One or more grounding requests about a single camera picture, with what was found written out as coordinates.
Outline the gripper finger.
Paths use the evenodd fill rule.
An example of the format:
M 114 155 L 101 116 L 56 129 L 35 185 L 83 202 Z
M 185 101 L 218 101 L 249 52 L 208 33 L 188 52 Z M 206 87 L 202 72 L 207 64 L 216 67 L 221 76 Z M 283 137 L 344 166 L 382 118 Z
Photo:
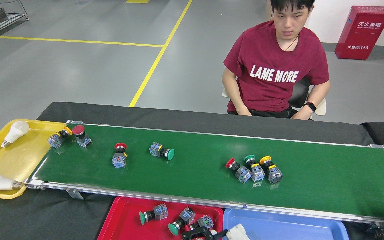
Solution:
M 201 238 L 204 240 L 218 240 L 226 236 L 227 233 L 227 229 L 217 232 L 215 230 L 208 230 L 207 228 L 195 228 L 193 230 L 184 232 L 182 234 L 182 239 L 193 240 L 196 238 Z

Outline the person's left hand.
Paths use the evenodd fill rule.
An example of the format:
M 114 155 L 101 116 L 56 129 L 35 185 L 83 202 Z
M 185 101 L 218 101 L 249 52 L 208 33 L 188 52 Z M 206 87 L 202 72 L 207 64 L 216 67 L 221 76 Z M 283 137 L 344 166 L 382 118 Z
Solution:
M 302 108 L 300 111 L 295 113 L 291 119 L 297 119 L 297 120 L 308 120 L 311 115 L 313 114 L 313 111 L 309 108 Z

